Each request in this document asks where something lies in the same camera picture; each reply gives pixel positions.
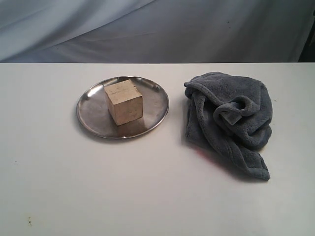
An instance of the silver tray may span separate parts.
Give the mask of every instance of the silver tray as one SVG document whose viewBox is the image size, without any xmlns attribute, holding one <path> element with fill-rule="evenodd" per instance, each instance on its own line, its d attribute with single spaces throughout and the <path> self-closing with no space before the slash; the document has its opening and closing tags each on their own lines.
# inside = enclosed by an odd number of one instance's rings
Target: silver tray
<svg viewBox="0 0 315 236">
<path fill-rule="evenodd" d="M 128 79 L 142 94 L 143 117 L 117 126 L 108 112 L 103 88 Z M 141 77 L 122 76 L 104 80 L 88 89 L 78 102 L 77 117 L 92 134 L 108 139 L 127 139 L 157 127 L 165 118 L 168 108 L 168 96 L 160 85 Z"/>
</svg>

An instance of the plate rim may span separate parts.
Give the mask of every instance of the plate rim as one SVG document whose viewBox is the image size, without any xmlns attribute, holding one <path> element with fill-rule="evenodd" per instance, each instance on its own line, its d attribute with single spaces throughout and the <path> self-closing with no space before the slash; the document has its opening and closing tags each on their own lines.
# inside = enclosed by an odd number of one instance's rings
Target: plate rim
<svg viewBox="0 0 315 236">
<path fill-rule="evenodd" d="M 123 136 L 123 137 L 110 137 L 110 136 L 103 136 L 103 135 L 100 135 L 100 134 L 96 134 L 95 132 L 93 132 L 91 129 L 89 129 L 82 121 L 82 119 L 80 118 L 80 114 L 79 114 L 79 104 L 80 102 L 83 100 L 83 96 L 85 94 L 87 94 L 88 91 L 90 91 L 92 88 L 94 88 L 95 86 L 97 85 L 100 85 L 100 84 L 103 84 L 104 82 L 108 81 L 108 80 L 112 80 L 112 79 L 119 79 L 120 77 L 127 77 L 127 78 L 141 78 L 141 79 L 145 79 L 145 80 L 148 80 L 150 82 L 153 82 L 155 83 L 156 85 L 158 85 L 164 92 L 164 94 L 166 95 L 166 98 L 167 98 L 167 107 L 166 107 L 166 111 L 165 111 L 165 114 L 163 115 L 163 117 L 160 119 L 159 122 L 157 122 L 153 127 L 151 127 L 150 129 L 142 132 L 142 133 L 139 133 L 139 134 L 136 134 L 136 135 L 132 135 L 132 136 Z M 146 133 L 149 133 L 150 131 L 152 131 L 153 129 L 155 129 L 158 125 L 160 125 L 162 123 L 162 121 L 165 119 L 166 115 L 168 114 L 168 111 L 169 111 L 169 98 L 168 98 L 168 95 L 167 95 L 167 92 L 165 91 L 165 89 L 159 85 L 158 83 L 152 81 L 152 80 L 149 80 L 147 78 L 144 78 L 144 77 L 140 77 L 140 76 L 116 76 L 116 77 L 112 77 L 112 78 L 109 78 L 109 79 L 106 79 L 106 80 L 103 80 L 103 81 L 100 81 L 96 84 L 94 84 L 93 86 L 91 86 L 90 88 L 88 88 L 79 98 L 78 102 L 77 102 L 77 106 L 76 106 L 76 116 L 77 116 L 77 119 L 79 120 L 80 122 L 80 125 L 82 127 L 85 128 L 85 130 L 89 131 L 91 134 L 97 136 L 97 137 L 100 137 L 100 138 L 105 138 L 105 139 L 111 139 L 111 140 L 125 140 L 125 139 L 131 139 L 131 138 L 135 138 L 135 137 L 138 137 L 138 136 L 141 136 L 141 135 L 144 135 Z"/>
</svg>

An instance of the crumpled towel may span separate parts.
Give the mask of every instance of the crumpled towel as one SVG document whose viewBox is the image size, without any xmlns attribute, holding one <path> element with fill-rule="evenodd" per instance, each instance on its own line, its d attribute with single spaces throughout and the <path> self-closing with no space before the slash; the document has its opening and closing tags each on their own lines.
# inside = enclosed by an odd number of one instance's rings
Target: crumpled towel
<svg viewBox="0 0 315 236">
<path fill-rule="evenodd" d="M 211 72 L 186 82 L 191 99 L 186 138 L 211 146 L 249 176 L 268 180 L 260 154 L 271 135 L 272 104 L 258 80 Z"/>
</svg>

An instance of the microfiber cloth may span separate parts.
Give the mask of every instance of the microfiber cloth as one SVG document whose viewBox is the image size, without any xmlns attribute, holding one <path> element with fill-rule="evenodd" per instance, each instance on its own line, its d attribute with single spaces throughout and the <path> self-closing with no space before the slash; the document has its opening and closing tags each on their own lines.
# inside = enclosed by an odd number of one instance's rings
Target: microfiber cloth
<svg viewBox="0 0 315 236">
<path fill-rule="evenodd" d="M 260 154 L 271 135 L 272 104 L 258 80 L 211 72 L 186 82 L 191 99 L 186 138 L 209 145 L 249 176 L 268 180 Z"/>
</svg>

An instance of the towel fold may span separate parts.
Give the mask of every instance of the towel fold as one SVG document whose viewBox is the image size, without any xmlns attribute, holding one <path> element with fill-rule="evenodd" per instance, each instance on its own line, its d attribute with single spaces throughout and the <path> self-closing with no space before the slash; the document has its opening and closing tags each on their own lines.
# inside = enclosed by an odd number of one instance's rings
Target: towel fold
<svg viewBox="0 0 315 236">
<path fill-rule="evenodd" d="M 186 138 L 210 145 L 248 175 L 270 178 L 257 152 L 271 135 L 272 104 L 266 86 L 258 80 L 211 72 L 186 82 L 191 99 Z"/>
</svg>

